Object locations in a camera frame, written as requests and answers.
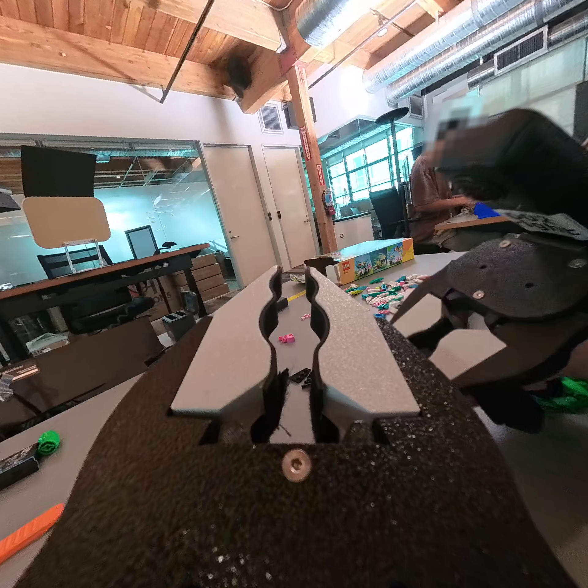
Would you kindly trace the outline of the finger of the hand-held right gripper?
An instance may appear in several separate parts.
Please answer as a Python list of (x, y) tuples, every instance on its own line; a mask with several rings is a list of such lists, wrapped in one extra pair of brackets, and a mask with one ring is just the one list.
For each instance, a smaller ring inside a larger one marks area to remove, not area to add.
[(442, 316), (432, 326), (407, 336), (407, 340), (423, 355), (432, 355), (440, 341), (456, 328), (456, 321)]
[(455, 316), (447, 310), (447, 297), (455, 292), (455, 287), (445, 280), (427, 278), (402, 303), (390, 321), (390, 325), (434, 325), (447, 319), (455, 324)]

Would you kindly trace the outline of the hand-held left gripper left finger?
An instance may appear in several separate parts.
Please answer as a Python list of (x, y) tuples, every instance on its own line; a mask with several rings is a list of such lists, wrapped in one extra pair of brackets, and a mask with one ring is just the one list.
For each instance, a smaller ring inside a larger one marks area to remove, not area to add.
[(282, 268), (273, 266), (216, 311), (174, 397), (173, 416), (238, 424), (268, 443), (282, 413), (282, 375), (270, 336)]

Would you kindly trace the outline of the brown wooden desk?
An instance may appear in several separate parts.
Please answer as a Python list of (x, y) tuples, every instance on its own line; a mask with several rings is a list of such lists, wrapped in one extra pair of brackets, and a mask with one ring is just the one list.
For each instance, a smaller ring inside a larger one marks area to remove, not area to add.
[(181, 270), (185, 274), (188, 287), (196, 295), (198, 316), (206, 316), (206, 307), (192, 275), (192, 261), (209, 246), (206, 242), (148, 258), (115, 263), (2, 291), (1, 348), (7, 356), (8, 363), (20, 362), (31, 356), (27, 347), (18, 339), (9, 323), (10, 320), (64, 304), (80, 302), (88, 296), (97, 296)]

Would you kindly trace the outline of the stack of cardboard boxes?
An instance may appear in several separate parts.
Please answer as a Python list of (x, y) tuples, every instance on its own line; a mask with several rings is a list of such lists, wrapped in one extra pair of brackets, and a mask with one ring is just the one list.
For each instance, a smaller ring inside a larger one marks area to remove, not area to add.
[[(212, 253), (192, 260), (191, 275), (205, 302), (229, 292), (219, 260), (220, 256)], [(141, 289), (143, 296), (153, 299), (154, 306), (139, 317), (147, 316), (151, 321), (181, 311), (183, 302), (180, 292), (190, 290), (183, 270), (142, 283)]]

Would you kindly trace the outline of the wood-edged grey table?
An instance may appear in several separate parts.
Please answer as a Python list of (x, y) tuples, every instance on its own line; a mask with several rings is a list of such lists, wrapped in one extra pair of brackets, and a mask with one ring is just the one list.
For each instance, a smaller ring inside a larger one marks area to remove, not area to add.
[(489, 224), (501, 224), (505, 222), (510, 222), (507, 217), (503, 215), (498, 215), (495, 217), (484, 217), (479, 218), (477, 215), (466, 215), (466, 214), (459, 214), (454, 217), (445, 220), (435, 226), (436, 232), (441, 231), (448, 231), (452, 229), (463, 229), (463, 228), (471, 228), (476, 226), (484, 226)]

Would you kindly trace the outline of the black mesh chair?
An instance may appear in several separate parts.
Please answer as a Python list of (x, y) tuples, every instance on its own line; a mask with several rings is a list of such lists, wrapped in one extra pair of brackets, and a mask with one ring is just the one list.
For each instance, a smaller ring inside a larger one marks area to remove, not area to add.
[(396, 187), (372, 190), (369, 198), (378, 218), (382, 239), (408, 238), (409, 218), (403, 196)]

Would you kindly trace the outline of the large grid window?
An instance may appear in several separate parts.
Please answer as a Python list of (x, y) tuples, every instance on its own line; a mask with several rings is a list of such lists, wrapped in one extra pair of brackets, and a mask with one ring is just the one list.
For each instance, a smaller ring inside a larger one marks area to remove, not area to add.
[(409, 180), (415, 157), (413, 149), (422, 143), (423, 130), (406, 123), (378, 126), (356, 119), (319, 139), (319, 151), (336, 216), (344, 207), (357, 209), (371, 192), (399, 187)]

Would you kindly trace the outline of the small black monitor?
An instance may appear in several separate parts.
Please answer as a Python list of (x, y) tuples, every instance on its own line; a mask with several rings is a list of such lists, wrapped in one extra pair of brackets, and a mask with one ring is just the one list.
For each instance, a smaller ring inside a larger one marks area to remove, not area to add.
[(144, 259), (160, 254), (150, 224), (125, 231), (134, 259)]

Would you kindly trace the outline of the dark flat panel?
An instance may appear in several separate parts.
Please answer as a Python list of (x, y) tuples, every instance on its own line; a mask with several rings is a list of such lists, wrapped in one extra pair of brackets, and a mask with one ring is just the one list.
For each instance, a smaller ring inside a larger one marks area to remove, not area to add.
[(1, 369), (1, 440), (142, 374), (164, 350), (141, 317)]

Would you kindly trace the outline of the white double door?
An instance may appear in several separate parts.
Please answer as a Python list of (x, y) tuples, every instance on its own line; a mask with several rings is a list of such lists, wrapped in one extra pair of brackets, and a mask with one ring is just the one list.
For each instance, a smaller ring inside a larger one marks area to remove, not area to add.
[(201, 144), (203, 168), (220, 214), (238, 282), (271, 266), (297, 268), (317, 252), (302, 163), (294, 146)]

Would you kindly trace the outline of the small black flat box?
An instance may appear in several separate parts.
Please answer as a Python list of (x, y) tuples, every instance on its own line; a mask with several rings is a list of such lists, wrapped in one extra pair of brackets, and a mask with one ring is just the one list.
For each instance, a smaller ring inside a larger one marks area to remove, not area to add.
[(39, 471), (37, 449), (38, 443), (34, 443), (1, 460), (1, 490)]

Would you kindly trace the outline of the wooden support post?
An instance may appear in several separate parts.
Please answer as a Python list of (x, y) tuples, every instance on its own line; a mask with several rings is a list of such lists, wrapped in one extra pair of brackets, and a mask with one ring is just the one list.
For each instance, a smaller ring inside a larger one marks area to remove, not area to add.
[(333, 220), (328, 214), (323, 198), (326, 195), (327, 185), (320, 158), (318, 139), (314, 128), (305, 65), (300, 61), (295, 62), (288, 70), (286, 77), (292, 96), (296, 123), (299, 128), (320, 240), (324, 253), (328, 254), (337, 249), (337, 243)]

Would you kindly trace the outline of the black wall speaker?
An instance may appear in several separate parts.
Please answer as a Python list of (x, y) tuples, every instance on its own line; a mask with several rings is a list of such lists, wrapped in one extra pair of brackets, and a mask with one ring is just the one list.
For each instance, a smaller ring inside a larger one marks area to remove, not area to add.
[[(310, 103), (311, 103), (313, 122), (316, 123), (317, 118), (316, 118), (314, 100), (312, 97), (310, 97), (309, 99), (310, 99)], [(286, 121), (286, 127), (290, 130), (297, 130), (299, 128), (299, 126), (298, 126), (298, 122), (296, 119), (296, 113), (295, 113), (295, 107), (293, 105), (293, 101), (283, 103), (282, 110), (283, 110), (285, 121)]]

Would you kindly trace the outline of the silver air duct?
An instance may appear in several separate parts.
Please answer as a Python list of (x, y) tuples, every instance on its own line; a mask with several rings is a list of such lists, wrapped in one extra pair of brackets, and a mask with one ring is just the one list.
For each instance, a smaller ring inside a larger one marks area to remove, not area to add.
[(463, 1), (365, 70), (365, 92), (385, 91), (393, 106), (427, 85), (496, 49), (506, 40), (542, 27), (582, 1)]

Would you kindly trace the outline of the large black wall screen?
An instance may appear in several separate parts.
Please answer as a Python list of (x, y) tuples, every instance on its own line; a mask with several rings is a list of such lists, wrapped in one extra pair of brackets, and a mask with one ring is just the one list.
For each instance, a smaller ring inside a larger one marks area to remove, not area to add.
[(94, 197), (96, 155), (21, 146), (21, 175), (27, 197)]

